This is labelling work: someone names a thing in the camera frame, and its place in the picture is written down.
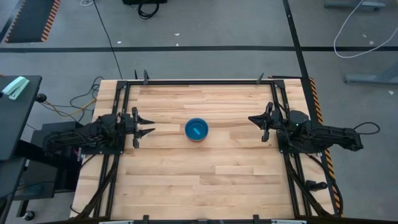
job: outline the floor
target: floor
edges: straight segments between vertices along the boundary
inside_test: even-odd
[[[386,0],[378,12],[359,11],[348,22],[339,46],[372,47],[384,42],[398,26],[396,0]],[[47,42],[0,43],[3,48],[109,47],[94,6],[81,7],[80,0],[62,1]],[[281,0],[170,0],[158,14],[143,21],[137,11],[121,1],[97,0],[104,25],[115,47],[175,47],[217,45],[294,46]],[[0,26],[5,24],[17,0],[0,1]],[[331,47],[350,9],[325,9],[322,0],[289,1],[301,46]],[[398,46],[398,36],[390,46]],[[342,52],[351,55],[357,52]],[[301,76],[294,51],[163,51],[116,52],[124,78],[257,78],[265,75]],[[344,198],[345,217],[398,220],[398,140],[393,117],[398,110],[398,87],[390,85],[347,85],[346,73],[377,73],[396,63],[398,52],[374,52],[341,59],[333,52],[304,52],[308,74],[315,79],[326,125],[353,127],[374,121],[381,132],[363,136],[365,148],[350,152],[331,149],[337,183]],[[3,75],[42,75],[40,92],[54,104],[86,93],[97,76],[117,79],[119,73],[111,52],[0,53]],[[76,101],[84,105],[90,96]],[[35,104],[28,123],[65,121],[56,113]],[[82,123],[91,120],[90,114]],[[26,127],[22,138],[30,140]],[[73,194],[36,200],[29,209],[37,217],[30,223],[64,220],[69,216]],[[15,218],[14,203],[8,223]]]

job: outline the cable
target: cable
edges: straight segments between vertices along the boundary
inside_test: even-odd
[[[363,122],[363,123],[361,123],[361,124],[355,126],[355,128],[353,128],[354,131],[355,131],[355,129],[357,129],[357,128],[359,128],[359,127],[365,125],[365,124],[373,124],[373,125],[375,125],[375,127],[377,127],[377,131],[374,131],[374,132],[372,132],[372,133],[358,133],[358,134],[369,135],[369,134],[377,134],[377,133],[380,132],[380,126],[378,126],[376,123],[373,123],[373,122],[370,122],[370,121],[368,121],[368,122]]]
[[[351,12],[351,14],[350,14],[350,15],[347,17],[347,19],[344,21],[343,25],[342,25],[341,28],[340,28],[340,31],[337,33],[337,36],[336,36],[336,38],[335,38],[335,41],[333,42],[333,48],[335,49],[335,53],[337,54],[337,56],[339,56],[339,57],[341,57],[341,58],[355,58],[355,57],[358,57],[358,56],[367,54],[367,53],[369,53],[369,52],[372,52],[372,51],[374,51],[374,50],[377,50],[377,49],[381,48],[382,46],[384,46],[386,43],[390,42],[390,40],[395,36],[395,34],[396,34],[397,31],[398,31],[398,27],[397,27],[396,30],[394,31],[394,33],[391,35],[390,38],[388,38],[388,39],[387,39],[384,43],[382,43],[380,46],[375,47],[375,48],[373,48],[373,49],[371,49],[371,50],[368,50],[368,51],[365,51],[365,52],[362,52],[362,53],[359,53],[359,54],[356,54],[356,55],[352,55],[352,56],[342,56],[342,55],[340,55],[340,54],[337,52],[337,50],[336,50],[336,41],[337,41],[337,38],[340,36],[341,31],[343,30],[344,26],[346,25],[346,23],[348,22],[348,20],[350,19],[350,17],[354,14],[354,12],[357,10],[357,8],[358,8],[360,5],[362,5],[362,2],[363,2],[363,1],[364,1],[364,0],[361,0],[361,1],[359,2],[359,4],[355,7],[355,9]]]
[[[73,212],[77,213],[78,215],[80,214],[80,212],[76,211],[75,209],[72,208],[72,205],[69,206],[70,210],[72,210]]]
[[[289,144],[290,146],[294,147],[295,149],[297,149],[298,152],[304,152],[303,149],[301,149],[301,148],[295,146],[295,145],[290,141],[289,134],[287,133],[286,127],[285,127],[284,125],[282,125],[282,127],[284,127],[284,129],[285,129],[285,133],[286,133],[286,138],[287,138],[288,144]]]
[[[116,61],[116,65],[118,66],[120,79],[123,79],[122,72],[120,71],[118,59],[116,58],[116,54],[114,53],[114,49],[113,49],[113,46],[112,46],[111,38],[109,38],[109,34],[108,34],[108,32],[106,31],[106,29],[105,29],[104,22],[102,21],[102,18],[101,18],[100,12],[99,12],[99,10],[98,10],[97,4],[95,3],[95,0],[93,0],[93,3],[94,3],[94,6],[95,6],[95,9],[97,10],[97,14],[98,14],[99,20],[101,21],[102,27],[104,28],[106,37],[108,38],[109,44],[110,44],[110,46],[111,46],[114,60]]]
[[[35,185],[39,185],[39,184],[45,184],[45,183],[54,183],[54,182],[55,182],[55,181],[41,181],[41,182],[39,182],[39,183],[30,184],[30,185],[26,185],[25,187],[21,187],[21,188],[17,189],[15,192],[17,192],[17,191],[19,191],[19,190],[22,190],[22,189],[25,189],[25,188],[28,188],[28,187],[31,187],[31,186],[35,186]],[[2,196],[1,198],[5,198],[5,197],[7,197],[7,195],[12,194],[13,192],[14,192],[14,191],[9,192],[9,193],[5,194],[4,196]]]
[[[48,108],[48,107],[47,107],[45,104],[43,104],[43,103],[41,103],[41,105],[44,106],[45,108],[47,108],[47,109],[50,110],[50,111],[55,111],[55,110],[53,110],[53,109],[51,109],[51,108]],[[69,114],[67,114],[67,113],[65,113],[65,112],[63,112],[63,111],[56,111],[56,112],[57,112],[58,114],[63,113],[63,114],[65,114],[66,116],[71,117],[71,119],[75,120],[75,121],[78,123],[78,121],[77,121],[74,117],[70,116]]]
[[[93,91],[98,91],[98,88],[100,87],[100,84],[96,84],[95,82],[96,82],[97,79],[99,79],[99,78],[102,78],[102,79],[104,80],[104,77],[102,77],[102,76],[96,77],[96,78],[94,79],[93,83],[91,84],[90,89],[87,91],[87,93],[82,94],[82,95],[79,95],[79,96],[75,96],[75,97],[73,97],[72,99],[70,99],[70,101],[69,101],[70,106],[75,107],[75,108],[78,108],[78,109],[82,109],[82,108],[80,108],[80,107],[74,105],[74,104],[73,104],[73,100],[75,100],[75,99],[77,99],[77,98],[80,98],[80,97],[83,97],[83,96],[86,96],[86,95],[89,95],[91,90],[93,90]],[[94,100],[92,100],[91,102],[89,102],[87,105],[83,106],[83,108],[85,108],[85,107],[91,105],[91,104],[94,103],[95,101],[96,101],[96,98],[94,97]],[[84,115],[85,115],[84,110],[81,110],[81,112],[82,112],[83,114],[82,114],[82,116],[80,117],[80,119],[78,120],[78,122],[80,122],[81,119],[82,119],[82,118],[84,117]]]
[[[32,128],[33,130],[37,131],[37,129],[33,128],[32,126],[30,126],[28,123],[25,124],[26,126]]]
[[[52,104],[52,105],[55,106],[55,107],[75,108],[74,106],[55,105],[55,104]],[[86,108],[79,108],[79,109],[86,110],[86,111],[93,111],[93,110],[91,110],[91,109],[86,109]]]
[[[330,175],[329,172],[327,172],[327,170],[324,168],[324,166],[322,165],[322,163],[316,159],[315,157],[305,153],[309,158],[311,158],[313,161],[315,161],[324,171],[324,173],[329,177],[329,180],[331,182],[331,184],[335,187],[336,191],[337,191],[337,196],[340,199],[340,208],[338,209],[337,215],[340,217],[343,214],[343,197],[341,196],[341,192],[340,189],[337,186],[336,181],[334,180],[334,178]]]
[[[87,163],[88,161],[92,160],[92,158],[94,158],[95,156],[96,156],[96,154],[93,154],[93,155],[92,155],[90,158],[88,158],[84,163],[82,163],[82,165],[81,165],[80,168],[82,168],[84,165],[86,165],[86,163]],[[80,214],[80,212],[78,212],[78,211],[76,211],[75,209],[72,208],[72,205],[70,205],[69,208],[70,208],[71,211],[73,211],[73,212],[75,212],[75,213],[77,213],[77,214]]]
[[[90,161],[92,158],[94,158],[95,155],[96,155],[96,154],[93,154],[93,155],[92,155],[90,158],[88,158],[84,163],[82,163],[82,165],[81,165],[80,168],[82,168],[84,165],[86,165],[86,163],[87,163],[88,161]]]
[[[87,0],[81,0],[81,2],[80,2],[80,5],[81,5],[81,6],[90,6],[90,5],[92,5],[93,2],[94,2],[94,0],[92,0],[92,1],[91,1],[90,3],[88,3],[88,4],[83,4],[84,1],[87,1]]]
[[[141,9],[142,9],[144,3],[147,1],[148,0],[142,0],[141,3],[138,5],[138,15],[141,19],[150,19],[159,10],[159,2],[156,2],[156,8],[152,13],[146,13],[146,12],[142,11]]]
[[[370,121],[363,122],[363,123],[361,123],[361,124],[355,126],[355,127],[353,128],[353,130],[355,131],[355,129],[357,129],[357,128],[359,128],[359,127],[365,125],[365,124],[373,124],[373,125],[375,125],[375,127],[377,128],[377,131],[374,131],[374,132],[371,132],[371,133],[359,133],[359,132],[357,132],[358,134],[362,134],[362,135],[371,135],[371,134],[377,134],[377,133],[380,132],[380,126],[377,125],[376,123],[370,122]],[[324,128],[324,127],[312,128],[312,129],[309,130],[308,133],[307,133],[307,138],[308,138],[308,139],[310,139],[311,132],[314,131],[314,130],[316,130],[316,129],[322,129],[322,130],[329,131],[328,128]]]

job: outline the black box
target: black box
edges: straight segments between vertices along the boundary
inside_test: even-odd
[[[123,0],[123,4],[128,4],[129,6],[132,4],[140,4],[142,0]],[[146,0],[145,4],[154,4],[154,3],[166,3],[167,0]]]

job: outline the black floor stripe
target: black floor stripe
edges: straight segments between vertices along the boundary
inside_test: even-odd
[[[336,47],[338,52],[365,52],[374,47]],[[333,47],[301,47],[304,52],[334,52]],[[375,51],[378,52],[393,52],[398,51],[398,46],[384,46]]]
[[[293,46],[113,47],[115,52],[294,51]],[[0,53],[112,52],[110,47],[0,48]]]
[[[196,51],[275,51],[295,52],[293,46],[188,46],[188,47],[114,47],[115,52],[196,52]],[[302,52],[333,52],[333,47],[301,47]],[[338,47],[339,52],[362,52],[370,47]],[[377,52],[397,52],[398,47],[381,47]],[[46,47],[46,48],[0,48],[0,53],[80,53],[112,52],[110,47]]]
[[[308,78],[308,71],[307,71],[307,67],[305,66],[304,56],[303,56],[303,52],[300,47],[300,41],[299,41],[299,37],[297,36],[296,27],[294,26],[292,11],[290,10],[288,0],[283,0],[283,2],[284,2],[287,22],[289,23],[290,33],[292,34],[292,38],[293,38],[293,44],[294,44],[295,51],[296,51],[298,65],[300,66],[301,75],[304,78]]]
[[[19,9],[21,8],[23,0],[19,0],[18,3],[15,5],[14,10],[12,11],[10,17],[8,18],[6,24],[2,28],[0,32],[0,42],[4,39],[4,37],[7,35],[8,28],[10,28],[12,22],[14,22],[15,16],[17,15]]]

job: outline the caster wheel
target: caster wheel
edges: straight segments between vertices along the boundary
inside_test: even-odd
[[[35,217],[35,213],[32,211],[26,211],[25,215],[23,216],[25,221],[31,221],[34,217]]]

